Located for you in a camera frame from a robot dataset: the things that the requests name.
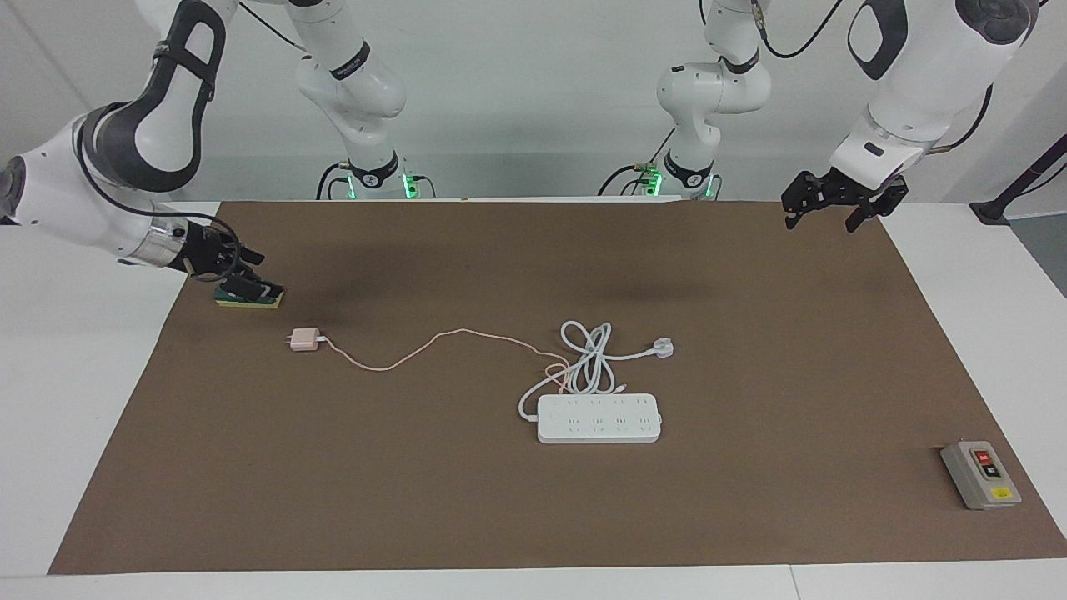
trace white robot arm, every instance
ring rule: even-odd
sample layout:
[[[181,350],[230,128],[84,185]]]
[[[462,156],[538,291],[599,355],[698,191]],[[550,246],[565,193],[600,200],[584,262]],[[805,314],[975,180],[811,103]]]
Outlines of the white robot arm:
[[[13,158],[0,173],[0,215],[124,263],[220,281],[246,301],[277,298],[283,288],[249,267],[264,257],[228,225],[201,225],[156,195],[185,186],[200,167],[201,123],[238,1],[138,0],[138,7],[162,40],[144,92],[75,119]],[[403,190],[403,160],[386,128],[403,108],[403,84],[370,53],[347,2],[290,0],[288,10],[313,53],[300,65],[301,90],[337,126],[365,196]]]
[[[760,36],[751,0],[712,0],[704,40],[719,54],[715,63],[675,66],[659,79],[659,105],[674,119],[674,135],[656,164],[662,193],[701,195],[708,189],[718,154],[714,114],[740,114],[763,108],[770,96],[770,74],[760,63]]]
[[[1037,12],[1037,0],[866,0],[848,47],[878,93],[830,157],[830,171],[800,173],[782,194],[786,226],[834,204],[857,207],[849,232],[890,215],[908,192],[904,171],[982,96],[1033,31]]]
[[[408,99],[403,81],[360,35],[347,1],[289,0],[288,12],[312,56],[301,61],[297,82],[340,132],[356,196],[413,195],[388,136],[389,120]]]

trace power strip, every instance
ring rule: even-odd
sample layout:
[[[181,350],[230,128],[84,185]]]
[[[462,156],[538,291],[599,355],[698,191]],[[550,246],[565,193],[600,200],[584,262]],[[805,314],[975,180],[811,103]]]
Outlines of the power strip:
[[[651,394],[550,394],[537,404],[543,444],[650,444],[662,423]]]

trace green scouring pad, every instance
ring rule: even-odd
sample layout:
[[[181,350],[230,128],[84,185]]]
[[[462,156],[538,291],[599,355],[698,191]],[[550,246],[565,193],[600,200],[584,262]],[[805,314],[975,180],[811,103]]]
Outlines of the green scouring pad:
[[[285,291],[282,291],[277,296],[264,295],[259,300],[255,302],[250,302],[240,296],[235,296],[228,291],[223,290],[221,287],[214,288],[214,302],[220,306],[225,306],[227,309],[257,309],[273,311],[277,309],[278,304],[282,303],[282,298],[285,296]]]

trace power plug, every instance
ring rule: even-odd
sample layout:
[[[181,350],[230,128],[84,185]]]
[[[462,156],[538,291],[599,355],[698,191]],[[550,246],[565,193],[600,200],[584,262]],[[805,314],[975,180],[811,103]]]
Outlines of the power plug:
[[[319,343],[325,341],[325,336],[319,334],[319,328],[305,327],[293,329],[292,335],[286,342],[293,352],[314,352],[319,349]]]
[[[670,337],[656,340],[656,343],[652,345],[652,349],[656,351],[656,357],[660,359],[669,359],[674,356],[674,343],[670,341]]]

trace switch box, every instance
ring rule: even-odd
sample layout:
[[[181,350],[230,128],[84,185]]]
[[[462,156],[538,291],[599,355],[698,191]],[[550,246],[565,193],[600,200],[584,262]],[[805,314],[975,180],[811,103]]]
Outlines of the switch box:
[[[958,442],[941,451],[964,503],[971,510],[989,510],[1022,502],[1019,490],[989,442]]]

